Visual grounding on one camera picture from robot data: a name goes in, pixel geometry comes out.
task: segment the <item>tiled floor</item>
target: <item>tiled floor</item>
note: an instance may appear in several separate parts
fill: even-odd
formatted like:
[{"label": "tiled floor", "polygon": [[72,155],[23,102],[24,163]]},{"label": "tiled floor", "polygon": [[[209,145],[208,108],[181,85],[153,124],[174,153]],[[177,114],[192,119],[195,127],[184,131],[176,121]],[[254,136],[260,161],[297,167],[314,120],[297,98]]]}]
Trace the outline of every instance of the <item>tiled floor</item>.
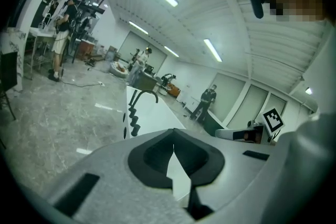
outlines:
[{"label": "tiled floor", "polygon": [[[6,145],[4,155],[14,176],[38,194],[55,176],[85,155],[78,148],[93,151],[123,140],[121,122],[125,82],[111,74],[90,69],[83,62],[65,64],[64,82],[47,79],[47,69],[24,79],[22,94],[11,100],[17,117],[0,111],[0,136]],[[173,97],[160,96],[189,130],[207,133],[189,120],[189,113]],[[113,108],[107,110],[96,104]]]}]

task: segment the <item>white table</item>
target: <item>white table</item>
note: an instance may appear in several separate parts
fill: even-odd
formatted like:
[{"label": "white table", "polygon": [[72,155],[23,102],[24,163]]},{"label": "white table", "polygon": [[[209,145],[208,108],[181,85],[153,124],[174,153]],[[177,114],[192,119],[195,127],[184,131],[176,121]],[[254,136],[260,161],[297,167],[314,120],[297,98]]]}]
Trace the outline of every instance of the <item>white table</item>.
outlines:
[{"label": "white table", "polygon": [[46,63],[46,62],[51,62],[52,59],[45,57],[45,52],[46,52],[46,48],[44,48],[43,54],[40,55],[38,57],[38,59],[35,59],[37,61],[34,62],[34,56],[35,56],[35,52],[36,52],[36,45],[37,45],[37,39],[38,38],[52,38],[53,40],[55,40],[56,35],[55,35],[55,31],[44,31],[41,30],[39,28],[35,28],[35,27],[31,27],[29,29],[29,33],[35,37],[35,41],[34,41],[34,45],[33,45],[33,53],[32,53],[32,59],[30,60],[30,63],[28,63],[30,65],[30,79],[33,79],[33,66],[39,65],[39,68],[41,68],[41,64],[42,63]]}]

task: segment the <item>black rubber pad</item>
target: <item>black rubber pad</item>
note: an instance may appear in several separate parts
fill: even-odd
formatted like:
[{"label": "black rubber pad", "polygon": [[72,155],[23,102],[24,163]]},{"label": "black rubber pad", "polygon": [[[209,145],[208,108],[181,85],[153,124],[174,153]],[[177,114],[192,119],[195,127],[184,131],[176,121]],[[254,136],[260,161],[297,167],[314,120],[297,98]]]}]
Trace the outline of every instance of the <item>black rubber pad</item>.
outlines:
[{"label": "black rubber pad", "polygon": [[98,180],[99,176],[97,175],[85,174],[56,202],[54,207],[68,217],[72,217],[89,195]]},{"label": "black rubber pad", "polygon": [[261,159],[263,161],[267,161],[269,155],[268,154],[264,154],[264,153],[260,153],[260,152],[255,152],[255,151],[245,151],[243,153],[243,155],[255,158],[255,159]]},{"label": "black rubber pad", "polygon": [[224,157],[218,149],[178,129],[169,129],[130,152],[130,170],[149,187],[172,188],[172,180],[166,175],[173,146],[177,159],[195,187],[213,182],[224,167]]}]

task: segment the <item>cable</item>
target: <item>cable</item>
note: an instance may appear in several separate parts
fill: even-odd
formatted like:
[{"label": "cable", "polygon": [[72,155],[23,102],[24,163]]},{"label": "cable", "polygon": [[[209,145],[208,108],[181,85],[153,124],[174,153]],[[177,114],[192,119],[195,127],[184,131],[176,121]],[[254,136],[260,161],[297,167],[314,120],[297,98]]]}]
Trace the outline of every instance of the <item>cable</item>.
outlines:
[{"label": "cable", "polygon": [[273,140],[274,140],[275,137],[277,137],[277,135],[280,133],[280,131],[281,130],[279,130],[279,132],[273,136]]},{"label": "cable", "polygon": [[64,84],[67,84],[67,85],[73,85],[73,86],[77,86],[77,87],[80,87],[80,88],[84,88],[84,87],[88,87],[88,86],[96,86],[96,85],[100,85],[99,83],[97,84],[88,84],[88,85],[83,85],[83,86],[80,86],[80,85],[76,85],[76,84],[73,84],[73,83],[67,83],[67,82],[64,82],[61,80],[61,82],[63,82]]}]

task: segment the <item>shorts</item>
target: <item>shorts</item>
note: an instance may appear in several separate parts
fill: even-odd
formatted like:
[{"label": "shorts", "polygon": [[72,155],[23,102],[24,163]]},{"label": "shorts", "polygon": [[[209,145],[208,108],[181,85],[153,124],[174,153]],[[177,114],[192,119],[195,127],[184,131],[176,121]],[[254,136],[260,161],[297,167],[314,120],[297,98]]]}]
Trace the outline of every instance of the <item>shorts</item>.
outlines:
[{"label": "shorts", "polygon": [[69,30],[66,30],[64,32],[58,32],[51,51],[54,51],[56,54],[63,54],[68,36]]}]

